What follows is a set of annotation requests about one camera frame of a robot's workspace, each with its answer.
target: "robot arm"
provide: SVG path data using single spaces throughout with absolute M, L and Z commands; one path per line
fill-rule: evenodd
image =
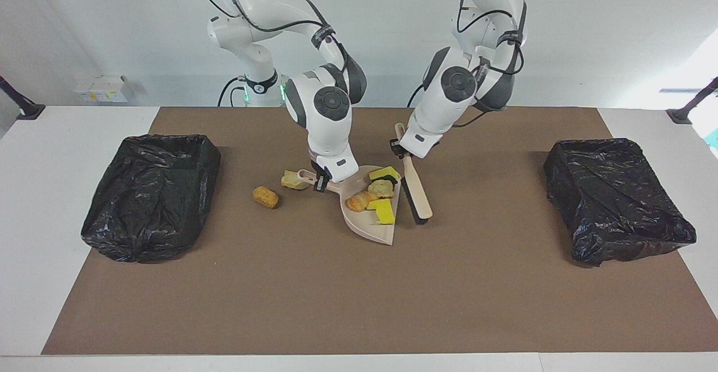
M 483 113 L 502 111 L 510 100 L 514 76 L 523 68 L 523 0 L 461 0 L 453 34 L 460 48 L 436 53 L 424 75 L 420 102 L 400 145 L 413 155 L 429 150 L 473 105 Z
M 279 92 L 279 74 L 266 48 L 254 44 L 287 30 L 307 35 L 326 60 L 315 70 L 287 81 L 287 109 L 307 129 L 312 164 L 323 185 L 353 175 L 358 165 L 349 147 L 352 104 L 366 91 L 366 76 L 346 52 L 320 11 L 307 0 L 221 0 L 228 19 L 213 19 L 210 36 L 231 50 L 247 70 L 254 95 Z

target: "brown mat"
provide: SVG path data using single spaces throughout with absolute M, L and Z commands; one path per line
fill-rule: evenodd
M 357 109 L 360 164 L 388 151 L 404 109 Z M 358 354 L 718 351 L 718 322 L 678 254 L 600 269 L 572 264 L 541 165 L 559 139 L 610 137 L 595 109 L 491 114 L 417 167 L 434 207 L 395 246 L 351 234 L 336 196 L 282 191 L 308 167 L 305 132 L 282 109 L 163 108 L 152 132 L 206 134 L 223 167 L 205 231 L 161 265 L 93 252 L 43 354 Z

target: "black stand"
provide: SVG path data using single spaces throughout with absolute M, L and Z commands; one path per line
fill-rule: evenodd
M 30 121 L 37 119 L 45 109 L 43 104 L 35 104 L 31 99 L 26 98 L 26 96 L 23 96 L 19 91 L 15 90 L 10 83 L 5 81 L 3 76 L 0 76 L 0 90 L 5 91 L 5 94 L 20 107 L 20 114 L 17 116 L 18 120 Z
M 711 81 L 710 85 L 708 85 L 707 88 L 701 90 L 695 98 L 691 100 L 690 103 L 688 103 L 687 106 L 685 106 L 682 109 L 669 109 L 667 113 L 669 114 L 669 117 L 675 122 L 676 124 L 684 124 L 684 125 L 690 125 L 693 122 L 688 119 L 688 114 L 693 108 L 696 108 L 698 104 L 701 103 L 701 101 L 705 100 L 708 96 L 713 94 L 714 91 L 718 89 L 718 77 L 713 79 Z

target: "bin covered with black plastic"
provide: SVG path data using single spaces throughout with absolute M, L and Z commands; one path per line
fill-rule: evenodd
M 574 260 L 598 266 L 696 242 L 695 229 L 631 140 L 558 142 L 544 170 L 549 198 L 572 234 Z
M 220 160 L 206 136 L 128 137 L 98 185 L 83 241 L 122 262 L 189 250 L 210 213 Z

